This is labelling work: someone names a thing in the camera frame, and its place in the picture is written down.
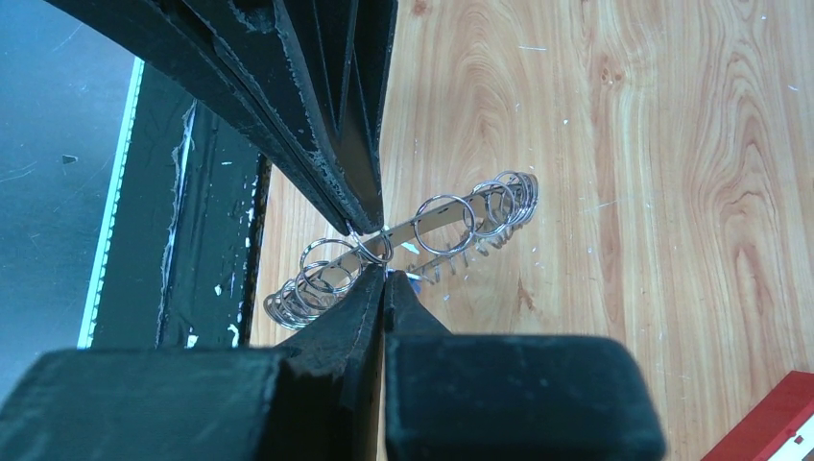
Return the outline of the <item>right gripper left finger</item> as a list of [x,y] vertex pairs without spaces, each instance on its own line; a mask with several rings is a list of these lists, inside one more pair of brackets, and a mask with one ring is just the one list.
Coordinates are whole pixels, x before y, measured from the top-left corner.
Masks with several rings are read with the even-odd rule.
[[372,460],[385,271],[263,349],[61,350],[1,409],[5,460]]

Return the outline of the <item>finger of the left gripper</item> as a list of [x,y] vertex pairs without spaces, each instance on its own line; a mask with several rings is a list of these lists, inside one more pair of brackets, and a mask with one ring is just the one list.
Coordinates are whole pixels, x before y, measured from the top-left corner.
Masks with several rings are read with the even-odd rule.
[[303,118],[291,122],[310,185],[300,191],[340,232],[384,223],[380,136],[396,1],[276,1],[275,26]]
[[302,194],[311,180],[289,124],[302,120],[303,110],[275,26],[275,2],[60,0],[57,6],[203,101]]

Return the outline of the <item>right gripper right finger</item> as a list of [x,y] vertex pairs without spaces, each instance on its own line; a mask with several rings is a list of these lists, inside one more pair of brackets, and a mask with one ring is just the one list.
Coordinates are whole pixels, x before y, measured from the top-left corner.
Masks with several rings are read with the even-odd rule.
[[453,333],[408,277],[384,285],[385,444],[392,460],[660,460],[666,440],[621,343]]

